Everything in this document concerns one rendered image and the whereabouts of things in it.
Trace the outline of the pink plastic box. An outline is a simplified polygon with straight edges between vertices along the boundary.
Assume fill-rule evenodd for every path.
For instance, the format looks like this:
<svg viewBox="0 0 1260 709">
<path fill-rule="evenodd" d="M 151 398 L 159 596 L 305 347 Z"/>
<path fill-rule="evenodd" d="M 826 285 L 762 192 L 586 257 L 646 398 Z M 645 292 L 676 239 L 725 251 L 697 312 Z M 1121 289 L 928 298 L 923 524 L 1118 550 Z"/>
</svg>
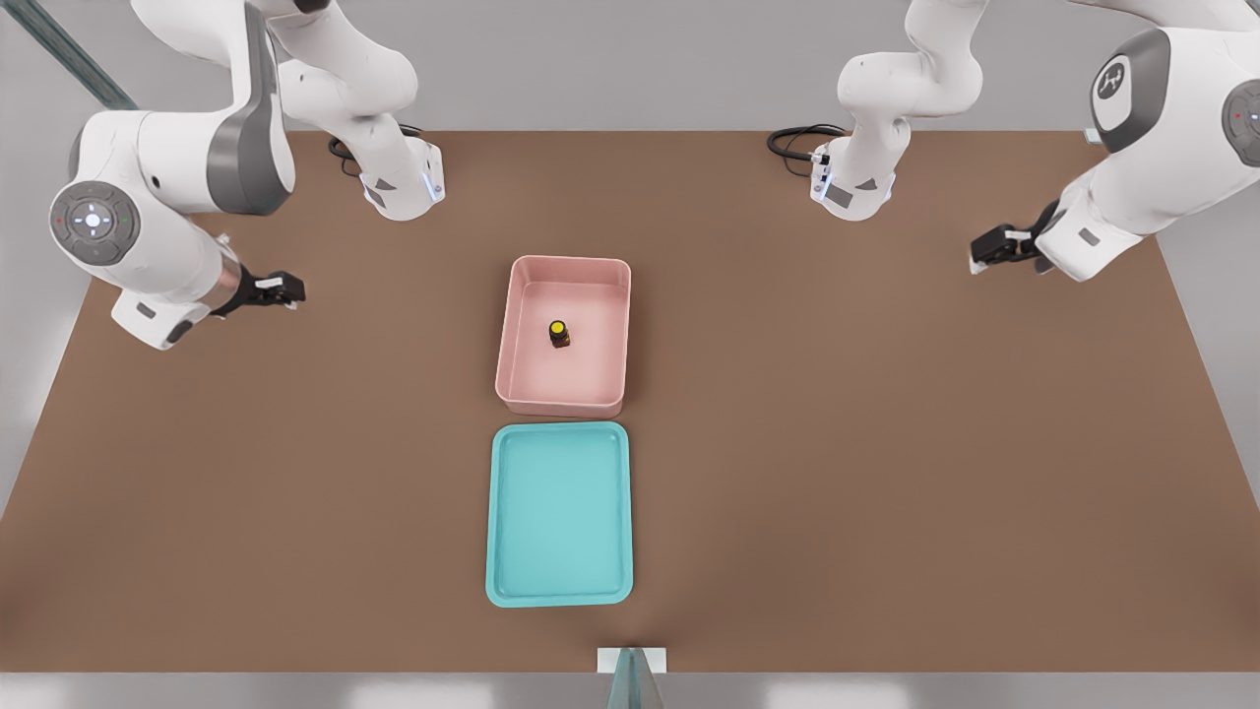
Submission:
<svg viewBox="0 0 1260 709">
<path fill-rule="evenodd" d="M 514 261 L 496 395 L 517 416 L 610 421 L 626 387 L 631 269 L 621 259 Z"/>
</svg>

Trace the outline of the pale blue-green tray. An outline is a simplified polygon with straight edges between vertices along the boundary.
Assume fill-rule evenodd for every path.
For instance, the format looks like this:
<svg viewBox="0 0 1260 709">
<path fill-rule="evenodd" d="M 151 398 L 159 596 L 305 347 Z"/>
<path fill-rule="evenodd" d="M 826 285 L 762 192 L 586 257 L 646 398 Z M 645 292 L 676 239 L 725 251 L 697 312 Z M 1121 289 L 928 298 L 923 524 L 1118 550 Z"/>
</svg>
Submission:
<svg viewBox="0 0 1260 709">
<path fill-rule="evenodd" d="M 491 440 L 485 593 L 499 610 L 616 604 L 634 586 L 629 436 L 513 423 Z"/>
</svg>

